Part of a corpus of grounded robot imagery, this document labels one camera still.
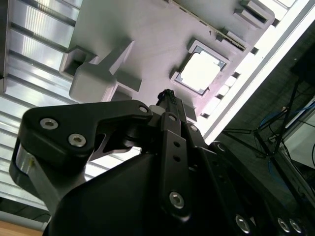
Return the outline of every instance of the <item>black metal bracket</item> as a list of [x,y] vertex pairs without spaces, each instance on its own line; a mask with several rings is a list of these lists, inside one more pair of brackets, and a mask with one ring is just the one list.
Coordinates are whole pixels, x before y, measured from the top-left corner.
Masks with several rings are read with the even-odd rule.
[[[166,110],[160,115],[138,101],[25,113],[10,173],[46,203],[52,214],[46,235],[313,232],[299,222],[297,233],[295,215],[227,147],[207,146],[197,127],[185,122],[173,93],[158,104]],[[88,160],[133,146],[142,148],[140,155],[85,182]]]

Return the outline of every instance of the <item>blue cable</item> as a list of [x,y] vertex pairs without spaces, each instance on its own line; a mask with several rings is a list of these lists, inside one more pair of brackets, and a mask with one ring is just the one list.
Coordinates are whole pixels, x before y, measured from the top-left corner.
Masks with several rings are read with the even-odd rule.
[[[305,107],[305,108],[303,108],[303,109],[301,109],[301,110],[297,110],[297,111],[293,112],[292,114],[299,113],[299,112],[301,112],[301,111],[305,111],[305,110],[311,109],[311,108],[313,108],[313,107],[315,107],[315,103],[312,104],[312,105],[310,105],[310,106],[308,106],[308,107]],[[281,113],[281,112],[274,112],[274,113],[272,113],[272,114],[267,115],[267,116],[262,120],[262,122],[260,123],[259,127],[261,127],[261,126],[266,122],[267,119],[271,119],[271,118],[273,118],[273,117],[279,115],[280,113]]]

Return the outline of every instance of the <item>black cable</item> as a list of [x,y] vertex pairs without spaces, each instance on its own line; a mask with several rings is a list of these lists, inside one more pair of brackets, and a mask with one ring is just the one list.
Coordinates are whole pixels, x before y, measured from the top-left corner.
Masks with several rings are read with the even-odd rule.
[[304,123],[304,124],[307,124],[307,125],[309,125],[309,126],[315,128],[315,125],[309,124],[309,123],[307,123],[307,122],[305,122],[305,121],[302,121],[302,120],[299,120],[299,119],[298,119],[297,121],[298,121],[298,122],[301,122],[301,123]]
[[[273,133],[273,135],[277,136],[277,135],[275,134],[275,132],[271,129],[270,125],[269,125],[269,129],[270,129],[270,131]],[[293,163],[293,160],[292,160],[292,158],[291,158],[290,152],[289,152],[289,150],[287,149],[286,145],[284,144],[284,140],[283,140],[283,139],[281,139],[281,143],[283,144],[283,147],[284,147],[284,149],[285,149],[285,151],[286,151],[286,153],[287,153],[287,155],[288,155],[288,157],[289,157],[289,159],[290,159],[290,161],[291,161],[293,167],[294,167],[295,170],[300,174],[300,176],[304,179],[304,181],[308,184],[308,186],[310,187],[311,191],[312,191],[313,194],[315,195],[315,191],[313,190],[313,188],[312,188],[312,187],[309,185],[309,183],[306,181],[304,175],[300,172],[299,168],[297,168],[297,167],[295,166],[295,164]],[[312,149],[312,160],[313,160],[313,164],[314,164],[314,159],[313,159],[314,149],[315,149],[315,144],[314,144],[313,149]]]
[[23,208],[19,209],[17,212],[12,213],[12,214],[16,215],[17,213],[19,213],[19,212],[23,211],[25,208],[28,208],[28,207],[29,207],[29,206],[25,206],[25,207],[23,207]]
[[313,161],[313,165],[315,167],[315,161],[314,161],[314,148],[315,148],[315,144],[313,145],[313,148],[312,148],[312,161]]
[[37,219],[37,218],[39,218],[39,217],[41,217],[41,216],[43,216],[43,215],[49,215],[49,216],[51,216],[49,213],[43,213],[43,214],[41,214],[41,215],[35,217],[33,220],[35,220],[35,219]]

